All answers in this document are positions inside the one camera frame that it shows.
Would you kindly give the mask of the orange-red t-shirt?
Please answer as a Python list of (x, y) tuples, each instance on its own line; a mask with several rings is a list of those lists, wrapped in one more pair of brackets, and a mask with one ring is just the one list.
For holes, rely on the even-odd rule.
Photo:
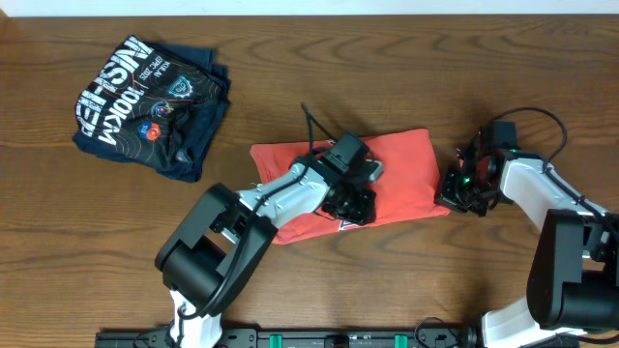
[[(372, 227), (449, 213), (447, 208), (434, 203), (440, 174), (428, 130), (368, 136), (364, 142), (384, 166), (381, 177), (370, 186), (376, 192), (376, 220)], [(254, 144), (250, 154), (261, 182), (268, 184), (286, 173), (292, 161), (308, 149), (307, 142)], [(358, 227), (328, 217), (320, 210), (296, 217), (281, 227), (274, 243), (287, 245)]]

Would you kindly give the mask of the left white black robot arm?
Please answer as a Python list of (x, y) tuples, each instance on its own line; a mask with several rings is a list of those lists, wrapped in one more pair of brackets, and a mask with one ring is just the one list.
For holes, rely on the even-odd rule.
[(276, 180), (233, 191), (208, 188), (155, 258), (174, 302), (169, 347), (213, 347), (221, 315), (242, 292), (279, 230), (323, 210), (366, 225), (375, 220), (371, 184), (383, 164), (348, 132), (331, 148), (310, 148)]

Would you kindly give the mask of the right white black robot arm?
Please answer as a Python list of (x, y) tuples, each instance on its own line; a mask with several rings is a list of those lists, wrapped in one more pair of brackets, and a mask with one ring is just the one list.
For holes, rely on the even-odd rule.
[(540, 236), (524, 298), (482, 318), (485, 347), (613, 344), (618, 329), (618, 217), (574, 190), (541, 156), (521, 150), (513, 122), (482, 126), (457, 152), (435, 196), (485, 216), (516, 204)]

